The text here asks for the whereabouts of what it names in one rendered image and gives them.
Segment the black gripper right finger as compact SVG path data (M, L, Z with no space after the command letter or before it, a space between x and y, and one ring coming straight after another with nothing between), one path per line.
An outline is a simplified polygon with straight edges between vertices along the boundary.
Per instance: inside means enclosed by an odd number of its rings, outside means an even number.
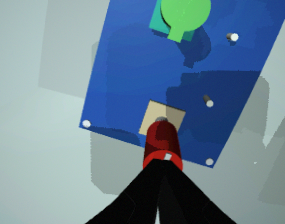
M159 224L235 224L170 160L162 160Z

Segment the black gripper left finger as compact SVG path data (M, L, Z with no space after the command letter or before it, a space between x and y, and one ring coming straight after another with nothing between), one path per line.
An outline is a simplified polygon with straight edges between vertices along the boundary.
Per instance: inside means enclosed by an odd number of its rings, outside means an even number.
M162 179L162 160L151 160L111 204L85 224L155 224Z

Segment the blue circuit board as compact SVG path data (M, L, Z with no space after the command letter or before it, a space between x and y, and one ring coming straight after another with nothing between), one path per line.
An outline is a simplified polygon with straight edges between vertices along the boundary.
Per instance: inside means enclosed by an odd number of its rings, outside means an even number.
M79 128L214 168L285 20L285 0L109 0ZM183 111L185 109L185 111Z

